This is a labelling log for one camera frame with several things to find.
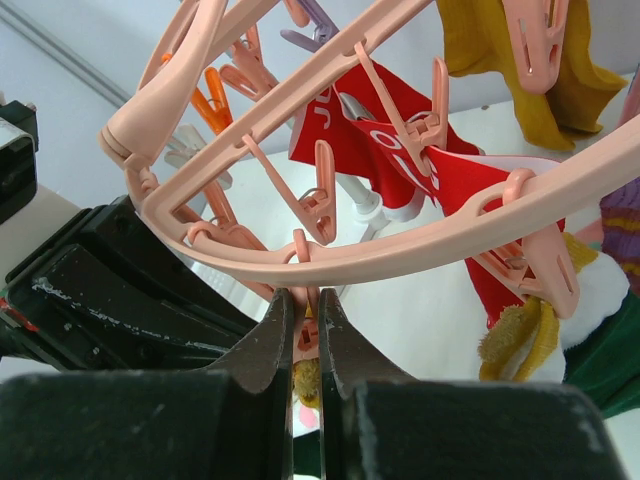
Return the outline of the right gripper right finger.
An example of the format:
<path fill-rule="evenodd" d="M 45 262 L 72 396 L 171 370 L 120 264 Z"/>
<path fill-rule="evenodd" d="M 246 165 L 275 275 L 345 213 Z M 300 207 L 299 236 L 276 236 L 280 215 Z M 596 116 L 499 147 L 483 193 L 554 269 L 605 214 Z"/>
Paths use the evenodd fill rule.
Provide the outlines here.
<path fill-rule="evenodd" d="M 326 479 L 622 479 L 595 406 L 550 383 L 420 381 L 318 302 Z"/>

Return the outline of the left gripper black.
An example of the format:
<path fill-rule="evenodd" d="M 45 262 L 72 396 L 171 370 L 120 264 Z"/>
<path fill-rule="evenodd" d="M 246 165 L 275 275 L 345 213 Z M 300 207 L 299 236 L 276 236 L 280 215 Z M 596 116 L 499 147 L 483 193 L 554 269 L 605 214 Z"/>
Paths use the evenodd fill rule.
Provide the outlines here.
<path fill-rule="evenodd" d="M 120 285 L 120 205 L 79 209 L 38 185 L 33 107 L 1 103 L 1 354 L 57 370 L 117 370 L 98 315 Z"/>

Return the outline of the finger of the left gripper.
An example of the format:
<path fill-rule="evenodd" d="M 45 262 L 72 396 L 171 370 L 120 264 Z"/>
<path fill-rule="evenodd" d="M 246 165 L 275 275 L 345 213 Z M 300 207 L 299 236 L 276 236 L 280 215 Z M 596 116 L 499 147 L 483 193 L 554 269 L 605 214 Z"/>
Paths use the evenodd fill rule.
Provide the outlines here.
<path fill-rule="evenodd" d="M 4 354 L 58 370 L 189 370 L 256 325 L 136 215 L 83 209 L 5 276 Z"/>

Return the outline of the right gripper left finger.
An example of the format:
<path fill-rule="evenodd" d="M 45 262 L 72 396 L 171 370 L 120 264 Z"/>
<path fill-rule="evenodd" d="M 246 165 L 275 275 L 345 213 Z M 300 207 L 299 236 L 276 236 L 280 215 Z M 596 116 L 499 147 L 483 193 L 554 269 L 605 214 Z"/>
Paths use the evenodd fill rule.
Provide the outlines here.
<path fill-rule="evenodd" d="M 193 371 L 30 374 L 1 387 L 5 479 L 289 479 L 294 301 Z"/>

